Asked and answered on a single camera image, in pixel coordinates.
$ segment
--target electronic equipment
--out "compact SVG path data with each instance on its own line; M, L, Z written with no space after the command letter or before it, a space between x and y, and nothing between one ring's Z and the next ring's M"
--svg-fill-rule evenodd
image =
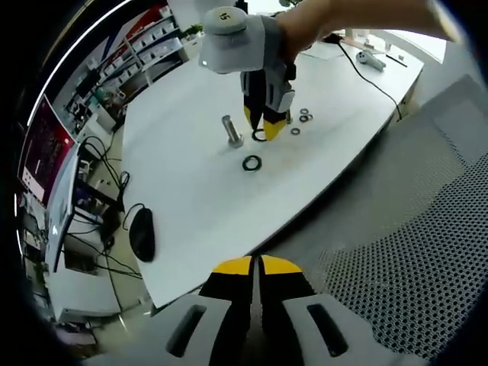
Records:
M53 185L47 205L47 249L44 261L51 272L56 272L64 238L75 216L73 200L79 165L79 146L74 145L63 161Z
M44 95L27 131L18 167L18 178L44 207L74 143Z

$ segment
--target computer mouse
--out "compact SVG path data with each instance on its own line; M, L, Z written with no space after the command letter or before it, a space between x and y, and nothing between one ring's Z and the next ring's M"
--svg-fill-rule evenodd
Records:
M130 247L142 262L152 262L156 252L153 212L149 208L137 211L129 229Z

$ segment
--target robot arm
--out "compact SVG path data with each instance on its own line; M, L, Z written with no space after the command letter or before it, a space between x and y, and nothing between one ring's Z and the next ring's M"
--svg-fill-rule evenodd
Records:
M274 18L247 15L232 6L212 9L203 19L199 63L219 74L241 72L244 109L253 130L264 117L267 140L286 125L295 92L294 65L279 56L282 33Z

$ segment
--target cable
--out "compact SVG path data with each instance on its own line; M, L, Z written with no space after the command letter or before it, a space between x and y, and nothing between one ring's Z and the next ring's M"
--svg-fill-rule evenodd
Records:
M71 235L71 236L74 236L74 235L85 235L85 234L89 234L89 233L93 233L94 231L97 231L98 230L98 226L97 227L94 227L93 229L89 230L89 231L85 231L83 233L68 233L68 235Z
M95 139L95 140L97 140L97 141L100 142L100 144L101 144L101 146L102 146L102 148L104 150L103 154L98 149L98 147L96 147L95 145L93 145L92 143L90 143L88 141L90 138ZM117 170L112 166L112 164L110 164L108 162L108 159L107 159L107 150L105 150L105 147L104 147L103 142L97 136L88 136L86 139L84 139L83 142L82 142L81 147L84 147L84 146L90 146L99 155L99 158L100 158L101 162L103 162L103 164L105 165L105 168L107 168L108 173L110 174L110 176L114 180L115 185L119 189L119 194L117 196L117 200L116 201L119 203L120 206L123 206L123 200L122 200L122 198L124 196L125 188L129 184L129 180L130 180L130 174L129 174L129 172L123 171L123 172L120 173L120 175L117 175Z
M117 171L109 162L105 161L103 154L100 152L100 150L98 150L98 148L95 145L93 145L92 143L85 143L84 142L82 145L83 146L91 146L92 149L97 152L97 154L100 156L100 161L104 163L105 168L107 168L108 173L111 175L112 179L115 182L115 185L117 186L117 188L119 188L120 187L120 179L119 179L119 177L117 177Z
M395 108L396 108L396 112L398 113L398 116L400 117L400 119L402 119L402 112L400 112L400 107L398 107L398 104L397 104L397 101L395 101L391 95L389 95L388 93L386 93L382 88L380 88L378 85L374 84L372 81L366 79L358 70L358 68L356 67L356 65L354 64L354 61L352 61L351 57L348 55L348 53L344 50L344 47L341 45L340 42L337 42L337 45L340 47L340 49L342 50L342 52L345 54L345 56L348 58L349 62L351 63L352 67L354 67L354 70L356 70L357 74L361 77L361 79L365 80L366 82L368 82L369 84L373 85L376 89L378 89L380 92L382 92L383 94L385 94L389 99L391 99L393 101L393 103L395 104Z
M86 223L87 225L101 225L100 223L93 223L91 221L77 220L76 217L73 217L73 221L76 221L77 223Z
M106 269L107 271L109 272L113 272L113 273L117 273L119 275L123 275L123 276L127 276L127 277L132 277L132 278L136 278L138 280L142 280L143 278L140 277L140 276L136 276L130 272L125 272L125 271L120 271L118 269L113 269L113 268L109 268L109 267L104 267L103 265L95 265L96 268L102 268L102 269Z
M108 264L108 258L112 259L114 262L118 263L119 265L121 265L122 267L125 267L125 268L128 268L132 271L132 273L134 275L137 275L137 276L142 276L139 272L135 271L132 267L130 267L129 265L126 265L120 261L118 261L117 259L115 259L114 257L112 257L111 255L109 255L108 253L106 253L106 251L104 250L103 252L100 252L95 246L93 246L92 244L90 244L89 242L86 242L85 240L83 239L80 239L80 238L77 238L80 242L82 242L83 244L85 244L86 246L89 246L90 248L92 248L93 250L95 250L99 255L105 255L105 257L107 258L107 264Z

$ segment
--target human hand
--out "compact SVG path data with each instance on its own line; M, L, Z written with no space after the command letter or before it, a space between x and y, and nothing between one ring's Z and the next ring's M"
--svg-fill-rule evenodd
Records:
M333 30L331 0L305 0L297 7L276 16L283 32L281 56L294 62L302 50Z

